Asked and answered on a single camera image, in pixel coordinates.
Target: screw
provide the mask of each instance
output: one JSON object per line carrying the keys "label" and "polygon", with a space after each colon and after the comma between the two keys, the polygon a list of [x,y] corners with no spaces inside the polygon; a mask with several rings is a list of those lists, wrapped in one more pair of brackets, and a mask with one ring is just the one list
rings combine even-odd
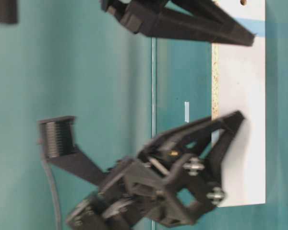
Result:
{"label": "screw", "polygon": [[190,176],[197,176],[198,171],[201,171],[205,166],[201,163],[197,157],[192,157],[187,163],[183,165],[183,168],[189,171]]}
{"label": "screw", "polygon": [[94,214],[94,211],[92,210],[92,208],[90,206],[88,206],[88,207],[85,208],[85,213],[88,216],[92,216]]}
{"label": "screw", "polygon": [[214,187],[213,192],[207,194],[207,198],[212,200],[211,203],[215,206],[219,205],[225,198],[225,193],[220,187]]}
{"label": "screw", "polygon": [[81,220],[77,220],[77,221],[75,221],[75,223],[74,223],[74,226],[76,226],[76,227],[79,227],[79,226],[81,226],[81,225],[83,225],[83,222],[82,222]]}
{"label": "screw", "polygon": [[171,152],[169,153],[169,155],[170,155],[171,157],[177,157],[177,156],[179,156],[179,152],[178,152],[178,151],[171,151]]}

